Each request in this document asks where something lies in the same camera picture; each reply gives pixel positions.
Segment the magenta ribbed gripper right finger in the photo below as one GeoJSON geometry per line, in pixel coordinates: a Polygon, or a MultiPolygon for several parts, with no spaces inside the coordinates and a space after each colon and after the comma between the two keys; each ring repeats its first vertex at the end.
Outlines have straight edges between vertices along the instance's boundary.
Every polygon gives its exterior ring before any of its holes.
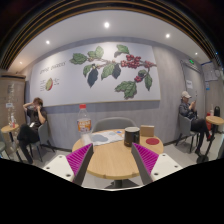
{"type": "Polygon", "coordinates": [[[137,164],[142,183],[147,185],[182,169],[168,154],[158,155],[146,147],[133,143],[131,153],[137,164]]]}

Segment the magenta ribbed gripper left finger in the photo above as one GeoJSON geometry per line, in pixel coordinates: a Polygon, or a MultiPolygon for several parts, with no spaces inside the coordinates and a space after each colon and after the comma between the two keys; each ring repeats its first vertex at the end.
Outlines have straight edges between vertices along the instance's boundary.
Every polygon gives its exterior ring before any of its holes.
{"type": "Polygon", "coordinates": [[[58,155],[44,170],[81,186],[93,155],[93,144],[83,146],[67,156],[58,155]]]}

